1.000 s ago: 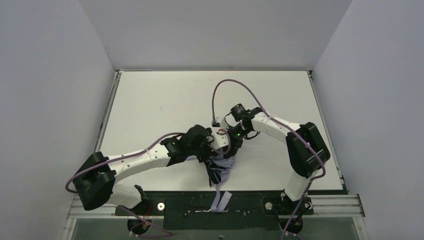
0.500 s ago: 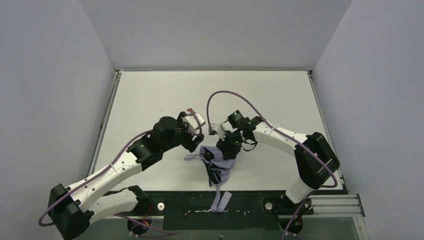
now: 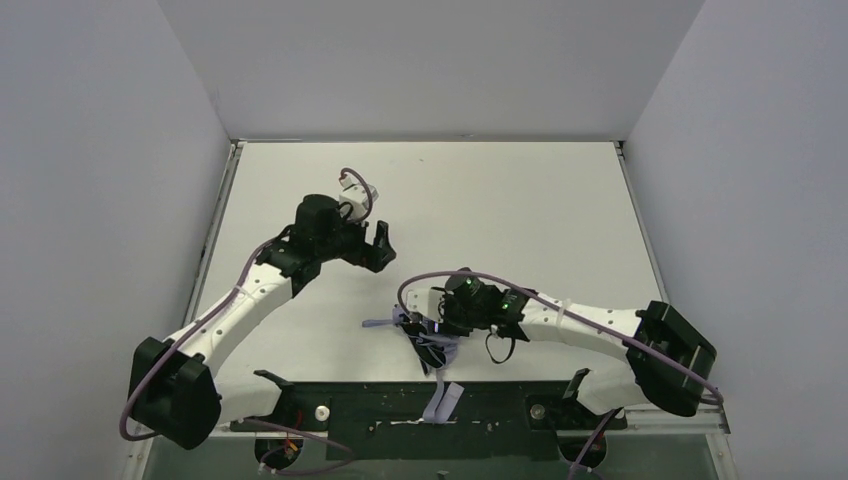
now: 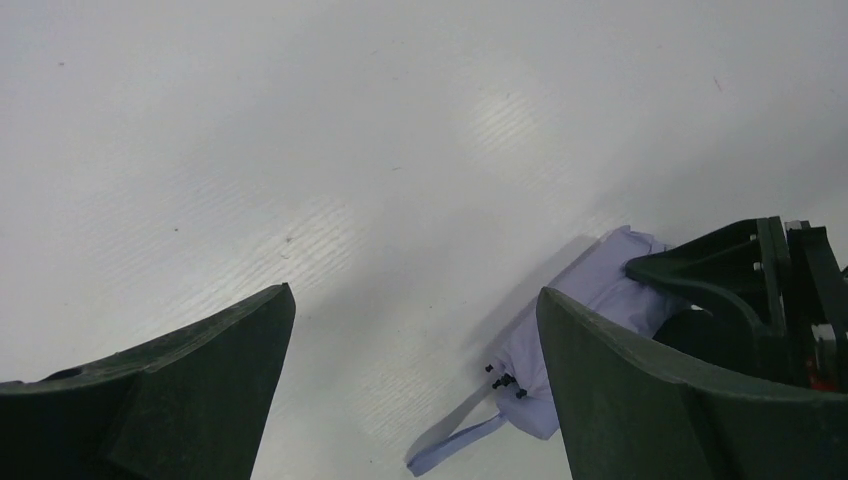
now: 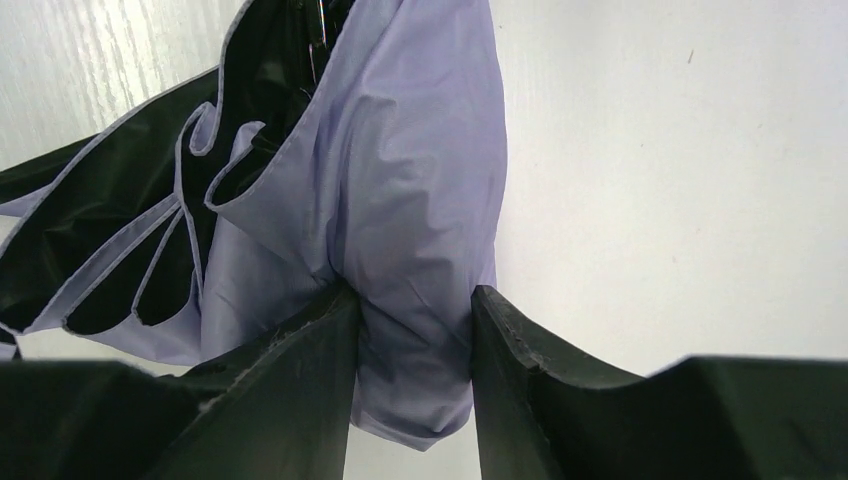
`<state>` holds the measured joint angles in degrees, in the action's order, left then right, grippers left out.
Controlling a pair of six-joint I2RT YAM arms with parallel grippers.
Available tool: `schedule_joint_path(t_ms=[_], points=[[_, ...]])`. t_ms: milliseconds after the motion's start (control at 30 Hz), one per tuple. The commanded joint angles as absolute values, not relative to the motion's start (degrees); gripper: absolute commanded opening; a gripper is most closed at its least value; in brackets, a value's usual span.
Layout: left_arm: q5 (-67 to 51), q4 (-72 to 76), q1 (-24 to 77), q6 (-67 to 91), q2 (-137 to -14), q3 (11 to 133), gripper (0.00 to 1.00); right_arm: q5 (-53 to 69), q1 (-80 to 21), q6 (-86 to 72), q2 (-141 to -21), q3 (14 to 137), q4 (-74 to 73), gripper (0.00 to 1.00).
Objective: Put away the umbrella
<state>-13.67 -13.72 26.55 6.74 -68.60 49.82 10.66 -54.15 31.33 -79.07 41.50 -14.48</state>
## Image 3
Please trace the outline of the black and lavender folding umbrella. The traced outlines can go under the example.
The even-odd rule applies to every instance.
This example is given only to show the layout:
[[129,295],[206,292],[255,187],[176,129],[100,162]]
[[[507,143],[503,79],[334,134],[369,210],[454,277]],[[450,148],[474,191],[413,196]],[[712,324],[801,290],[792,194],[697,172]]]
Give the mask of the black and lavender folding umbrella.
[[[392,308],[389,318],[363,320],[361,326],[363,328],[393,326],[400,329],[400,306],[395,305]],[[457,356],[459,340],[451,343],[413,344],[410,338],[407,337],[407,339],[418,357],[423,373],[433,375],[436,380],[434,394],[421,414],[421,422],[434,425],[448,424],[464,393],[464,387],[460,384],[445,382],[445,372]]]

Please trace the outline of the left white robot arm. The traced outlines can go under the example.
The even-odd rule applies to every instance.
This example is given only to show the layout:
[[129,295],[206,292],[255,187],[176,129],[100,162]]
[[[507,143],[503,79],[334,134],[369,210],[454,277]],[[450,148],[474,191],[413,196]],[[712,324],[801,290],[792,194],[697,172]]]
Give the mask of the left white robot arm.
[[229,292],[200,318],[164,340],[149,337],[133,354],[120,435],[133,441],[128,421],[190,450],[219,425],[267,417],[281,404],[282,378],[257,371],[247,380],[217,375],[233,351],[275,310],[293,300],[337,259],[378,273],[396,257],[389,226],[380,221],[366,240],[375,187],[344,188],[337,197],[309,194],[292,224],[249,256]]

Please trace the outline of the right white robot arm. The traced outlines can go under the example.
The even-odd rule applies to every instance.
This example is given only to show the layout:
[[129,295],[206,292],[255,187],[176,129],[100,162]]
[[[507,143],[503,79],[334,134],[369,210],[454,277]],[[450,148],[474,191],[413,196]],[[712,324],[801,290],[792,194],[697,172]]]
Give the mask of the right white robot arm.
[[672,305],[652,300],[644,308],[612,309],[560,300],[469,268],[435,271],[404,281],[392,311],[420,349],[423,364],[440,368],[447,353],[427,344],[455,342],[474,330],[517,342],[555,342],[613,360],[606,369],[576,375],[565,395],[602,415],[652,404],[680,417],[724,397],[708,377],[715,347]]

